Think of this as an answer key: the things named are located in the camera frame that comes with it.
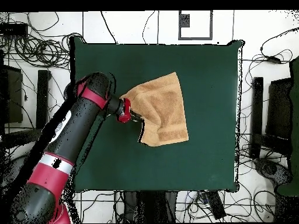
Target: white band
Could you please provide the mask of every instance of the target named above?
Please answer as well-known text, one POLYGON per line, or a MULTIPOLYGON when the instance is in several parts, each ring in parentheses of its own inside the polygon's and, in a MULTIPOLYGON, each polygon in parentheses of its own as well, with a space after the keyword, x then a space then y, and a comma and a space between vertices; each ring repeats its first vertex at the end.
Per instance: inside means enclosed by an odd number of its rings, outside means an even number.
POLYGON ((55 157, 55 156, 43 154, 43 156, 41 157, 39 162, 42 164, 48 165, 50 167, 53 167, 53 164, 57 159, 61 161, 59 164, 59 168, 57 168, 57 170, 67 173, 69 175, 72 170, 72 165, 65 162, 64 160, 61 160, 61 159, 55 157))

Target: wire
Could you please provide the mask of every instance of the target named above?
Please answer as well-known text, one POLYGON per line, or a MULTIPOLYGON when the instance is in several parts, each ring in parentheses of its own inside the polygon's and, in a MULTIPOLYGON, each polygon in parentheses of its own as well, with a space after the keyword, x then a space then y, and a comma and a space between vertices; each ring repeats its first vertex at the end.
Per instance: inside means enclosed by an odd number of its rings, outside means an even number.
POLYGON ((8 100, 9 100, 10 102, 16 104, 17 106, 19 106, 20 108, 22 108, 22 109, 24 110, 24 112, 27 114, 28 119, 29 119, 29 121, 30 121, 30 123, 31 123, 32 129, 35 130, 35 128, 34 128, 34 126, 33 126, 33 123, 32 123, 32 120, 31 120, 31 118, 30 118, 28 112, 26 111, 26 109, 25 109, 23 106, 21 106, 19 103, 15 102, 14 100, 12 100, 12 99, 8 99, 8 100))
POLYGON ((102 18, 103 18, 103 20, 104 20, 104 22, 105 22, 105 25, 106 25, 106 27, 107 27, 107 29, 108 29, 108 32, 110 33, 111 37, 112 37, 113 40, 114 40, 114 43, 117 44, 117 42, 116 42, 116 40, 115 40, 115 37, 112 35, 112 33, 111 33, 111 31, 110 31, 110 29, 109 29, 109 27, 108 27, 108 24, 107 24, 106 19, 105 19, 105 17, 104 17, 103 11, 101 11, 100 14, 102 15, 102 18))
MULTIPOLYGON (((28 12, 28 14, 27 14, 27 20, 28 20, 29 25, 32 26, 31 21, 30 21, 30 18, 29 18, 29 14, 30 14, 30 13, 31 13, 31 12, 28 12)), ((37 32, 43 32, 43 31, 49 30, 50 28, 54 27, 54 26, 59 22, 59 17, 58 17, 58 15, 57 15, 57 12, 54 12, 54 13, 56 14, 57 21, 56 21, 52 26, 47 27, 46 29, 43 29, 43 30, 36 30, 37 32)))
MULTIPOLYGON (((148 17, 147 22, 148 22, 148 20, 150 19, 150 17, 151 17, 155 12, 156 12, 156 11, 154 10, 153 13, 148 17)), ((142 31, 142 38, 143 38, 143 41, 144 41, 145 44, 146 44, 146 42, 145 42, 145 40, 144 40, 143 34, 144 34, 145 27, 147 26, 147 22, 145 23, 144 28, 143 28, 143 31, 142 31)))
POLYGON ((286 34, 289 33, 289 32, 294 32, 294 31, 298 31, 298 30, 299 30, 299 27, 295 27, 295 28, 293 28, 293 29, 289 29, 289 30, 287 30, 287 31, 284 31, 284 32, 282 32, 282 33, 280 33, 280 34, 278 34, 278 35, 272 37, 272 38, 267 39, 267 40, 262 44, 262 46, 260 47, 260 52, 262 53, 262 55, 263 55, 264 57, 269 58, 270 56, 264 55, 264 53, 263 53, 263 46, 264 46, 268 41, 273 40, 273 39, 278 38, 278 37, 281 37, 282 35, 286 35, 286 34))
POLYGON ((81 223, 83 223, 83 221, 84 221, 84 213, 85 213, 85 211, 87 211, 88 209, 90 209, 95 204, 97 198, 100 197, 100 196, 103 196, 103 195, 104 196, 111 196, 111 195, 113 195, 113 193, 112 194, 105 194, 105 193, 98 194, 96 196, 95 200, 93 200, 93 203, 89 207, 87 207, 86 209, 83 210, 81 223))
POLYGON ((256 215, 258 216, 258 218, 259 218, 262 222, 265 222, 265 221, 260 217, 260 215, 258 214, 258 209, 257 209, 257 207, 256 207, 256 201, 255 201, 255 198, 256 198, 256 196, 257 196, 258 194, 260 194, 260 193, 269 193, 269 194, 271 194, 272 196, 274 196, 275 198, 276 198, 276 196, 275 196, 272 192, 267 191, 267 190, 258 191, 258 192, 253 196, 253 207, 254 207, 254 209, 255 209, 255 213, 256 213, 256 215))

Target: orange towel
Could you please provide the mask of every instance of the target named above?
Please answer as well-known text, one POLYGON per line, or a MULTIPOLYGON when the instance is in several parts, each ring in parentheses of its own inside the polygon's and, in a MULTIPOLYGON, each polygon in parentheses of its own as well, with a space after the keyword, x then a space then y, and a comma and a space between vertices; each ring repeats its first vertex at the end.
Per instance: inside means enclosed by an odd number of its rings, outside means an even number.
POLYGON ((121 98, 128 98, 132 111, 144 120, 141 143, 161 146, 189 139, 182 91, 175 72, 140 84, 121 98))

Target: dark green surface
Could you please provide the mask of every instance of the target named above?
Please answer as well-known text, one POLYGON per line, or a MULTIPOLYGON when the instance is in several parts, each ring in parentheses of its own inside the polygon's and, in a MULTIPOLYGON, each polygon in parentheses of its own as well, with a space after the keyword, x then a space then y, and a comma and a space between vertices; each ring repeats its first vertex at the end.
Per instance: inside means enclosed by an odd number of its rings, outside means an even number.
POLYGON ((292 116, 292 154, 289 165, 293 174, 293 180, 290 184, 281 185, 277 192, 284 196, 299 196, 299 57, 290 63, 291 77, 294 86, 290 92, 290 98, 293 105, 292 116))
POLYGON ((75 39, 76 80, 112 72, 118 96, 176 72, 189 133, 187 142, 153 148, 137 142, 141 124, 109 117, 75 177, 75 190, 234 190, 241 45, 84 44, 75 39))

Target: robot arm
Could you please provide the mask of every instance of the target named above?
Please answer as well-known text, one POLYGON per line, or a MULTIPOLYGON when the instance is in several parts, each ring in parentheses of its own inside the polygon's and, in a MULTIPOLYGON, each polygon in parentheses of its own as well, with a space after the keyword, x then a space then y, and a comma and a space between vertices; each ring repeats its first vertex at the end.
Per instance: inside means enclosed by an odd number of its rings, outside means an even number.
POLYGON ((109 93, 109 80, 103 73, 88 76, 78 85, 77 95, 80 97, 61 129, 13 200, 12 223, 70 223, 66 207, 59 204, 59 199, 97 115, 116 115, 123 123, 131 119, 130 101, 109 93))

